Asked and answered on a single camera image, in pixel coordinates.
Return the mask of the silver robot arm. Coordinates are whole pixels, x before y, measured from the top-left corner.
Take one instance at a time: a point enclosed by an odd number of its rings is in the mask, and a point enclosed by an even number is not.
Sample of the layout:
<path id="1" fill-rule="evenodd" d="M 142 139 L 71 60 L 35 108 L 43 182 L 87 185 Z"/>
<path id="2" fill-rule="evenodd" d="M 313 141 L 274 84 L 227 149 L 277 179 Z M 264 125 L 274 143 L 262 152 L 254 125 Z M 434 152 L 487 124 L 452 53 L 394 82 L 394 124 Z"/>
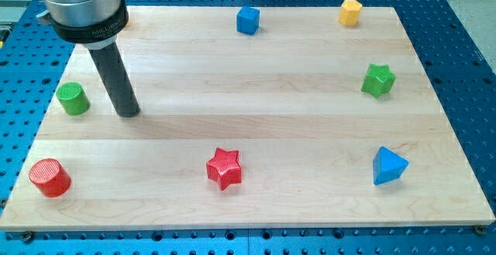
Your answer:
<path id="1" fill-rule="evenodd" d="M 125 0 L 43 0 L 37 19 L 67 42 L 101 50 L 115 42 L 129 15 Z"/>

